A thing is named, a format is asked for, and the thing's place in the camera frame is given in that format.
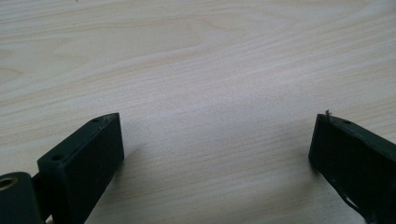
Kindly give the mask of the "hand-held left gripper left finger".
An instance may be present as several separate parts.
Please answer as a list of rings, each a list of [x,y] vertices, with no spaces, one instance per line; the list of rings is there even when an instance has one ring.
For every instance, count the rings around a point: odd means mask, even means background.
[[[120,115],[92,119],[38,161],[55,224],[84,224],[124,160]]]

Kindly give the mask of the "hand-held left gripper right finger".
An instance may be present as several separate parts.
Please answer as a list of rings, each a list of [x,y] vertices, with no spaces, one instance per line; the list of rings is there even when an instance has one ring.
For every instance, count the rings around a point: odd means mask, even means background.
[[[326,112],[308,159],[367,224],[396,224],[396,144]]]

